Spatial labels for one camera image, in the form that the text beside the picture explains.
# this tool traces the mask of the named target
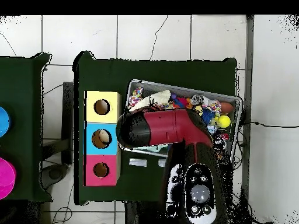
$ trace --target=yellow block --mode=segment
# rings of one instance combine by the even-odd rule
[[[99,112],[102,107],[108,106],[107,113]],[[121,95],[117,92],[87,91],[86,120],[88,123],[116,124],[121,113]]]

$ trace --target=dark green table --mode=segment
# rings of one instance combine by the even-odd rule
[[[122,59],[96,60],[90,52],[80,53],[73,66],[75,72],[75,202],[84,201],[157,201],[161,192],[163,168],[158,157],[121,152],[121,175],[115,187],[84,187],[84,91],[112,91],[122,96],[124,108],[128,83],[141,79],[213,93],[235,96],[234,58],[225,61],[126,61]],[[147,167],[131,166],[130,158],[147,159]]]
[[[33,58],[0,57],[0,106],[12,120],[10,130],[0,138],[0,157],[17,172],[8,200],[49,201],[39,180],[42,161],[41,72],[50,54]]]

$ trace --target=gray plastic bin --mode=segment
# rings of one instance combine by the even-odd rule
[[[234,151],[236,147],[237,132],[238,132],[239,120],[242,113],[242,105],[243,105],[243,101],[241,98],[134,79],[130,82],[128,87],[128,94],[126,100],[127,107],[129,106],[129,102],[128,102],[129,97],[132,95],[132,92],[138,87],[143,88],[143,93],[142,93],[143,98],[153,93],[157,93],[169,89],[171,93],[175,93],[179,97],[184,96],[184,97],[191,98],[195,94],[200,94],[200,95],[204,95],[205,97],[208,97],[211,100],[218,100],[219,102],[231,103],[234,106],[234,111],[229,113],[228,115],[229,118],[231,119],[231,125],[228,128],[226,128],[226,130],[228,131],[228,135],[230,136],[227,149],[228,152],[230,153],[231,161],[234,160]],[[127,149],[122,147],[121,145],[120,147],[125,151],[155,155],[163,158],[167,157],[167,152],[168,152],[167,148],[163,148],[159,152],[151,152],[149,150]]]

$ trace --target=pink block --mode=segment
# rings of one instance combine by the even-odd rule
[[[94,174],[93,168],[97,163],[105,163],[109,168],[109,174],[99,178]],[[115,186],[117,183],[118,166],[117,155],[87,155],[86,156],[86,186]]]

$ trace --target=blue circle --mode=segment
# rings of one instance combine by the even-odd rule
[[[0,107],[0,138],[7,133],[10,125],[10,119],[8,113]]]

